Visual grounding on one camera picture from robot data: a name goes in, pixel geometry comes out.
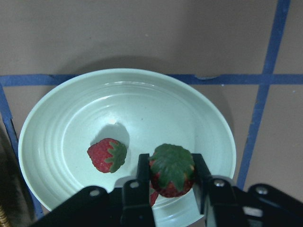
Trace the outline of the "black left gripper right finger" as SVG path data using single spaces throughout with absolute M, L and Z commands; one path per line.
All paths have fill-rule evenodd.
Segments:
M 207 227 L 301 227 L 303 204 L 264 183 L 243 191 L 228 177 L 212 175 L 201 154 L 195 163 L 193 191 Z

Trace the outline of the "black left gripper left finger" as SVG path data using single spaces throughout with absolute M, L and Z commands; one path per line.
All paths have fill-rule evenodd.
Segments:
M 35 227 L 153 227 L 149 154 L 140 154 L 135 177 L 116 181 L 112 192 L 87 186 L 71 196 Z

